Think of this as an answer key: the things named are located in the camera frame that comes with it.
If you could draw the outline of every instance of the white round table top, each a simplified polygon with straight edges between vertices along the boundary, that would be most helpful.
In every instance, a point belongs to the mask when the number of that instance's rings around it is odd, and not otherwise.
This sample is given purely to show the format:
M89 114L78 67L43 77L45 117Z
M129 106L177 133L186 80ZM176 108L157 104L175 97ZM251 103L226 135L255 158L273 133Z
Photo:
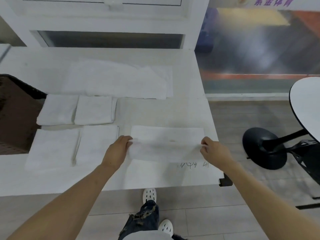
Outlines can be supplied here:
M320 141L320 77L306 77L294 83L289 101L297 120Z

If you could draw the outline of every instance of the cabinet door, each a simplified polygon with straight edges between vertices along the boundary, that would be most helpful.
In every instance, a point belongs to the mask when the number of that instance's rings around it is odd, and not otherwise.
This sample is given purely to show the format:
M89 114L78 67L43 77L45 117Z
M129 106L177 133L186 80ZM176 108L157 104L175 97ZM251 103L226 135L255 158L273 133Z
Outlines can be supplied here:
M24 1L47 1L47 2L79 2L79 3L102 3L102 0L24 0ZM180 6L181 0L122 0L124 4L141 5L166 5Z

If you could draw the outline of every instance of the black stool base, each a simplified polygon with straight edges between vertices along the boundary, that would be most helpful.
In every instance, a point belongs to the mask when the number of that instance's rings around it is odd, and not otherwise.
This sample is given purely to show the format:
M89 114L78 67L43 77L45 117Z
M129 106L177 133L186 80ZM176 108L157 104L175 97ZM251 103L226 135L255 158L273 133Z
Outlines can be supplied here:
M251 128L243 134L242 145L248 157L255 164L265 169L277 170L286 164L287 153L269 155L271 152L262 146L262 141L273 139L278 139L274 133L263 128ZM284 149L285 146L280 144L272 152Z

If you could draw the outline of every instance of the white shoe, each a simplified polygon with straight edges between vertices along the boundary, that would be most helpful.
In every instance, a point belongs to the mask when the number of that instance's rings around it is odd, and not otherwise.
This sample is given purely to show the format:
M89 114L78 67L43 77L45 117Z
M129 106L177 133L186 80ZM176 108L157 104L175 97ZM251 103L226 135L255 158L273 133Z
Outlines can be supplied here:
M144 204L148 200L153 200L154 202L157 202L157 192L155 188L146 188L143 191L142 203Z
M158 231L167 233L170 235L170 237L172 237L172 235L174 234L174 227L170 220L165 219L160 223Z

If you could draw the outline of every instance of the denim jeans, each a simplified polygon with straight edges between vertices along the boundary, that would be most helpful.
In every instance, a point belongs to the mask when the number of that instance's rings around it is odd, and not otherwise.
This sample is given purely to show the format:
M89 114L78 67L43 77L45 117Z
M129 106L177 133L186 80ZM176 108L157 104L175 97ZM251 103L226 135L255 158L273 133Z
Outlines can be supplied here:
M118 240L124 239L131 233L139 231L158 230L159 226L159 207L153 200L148 200L140 211L133 215L130 214L127 223L119 234ZM184 240L179 235L172 236L174 240Z

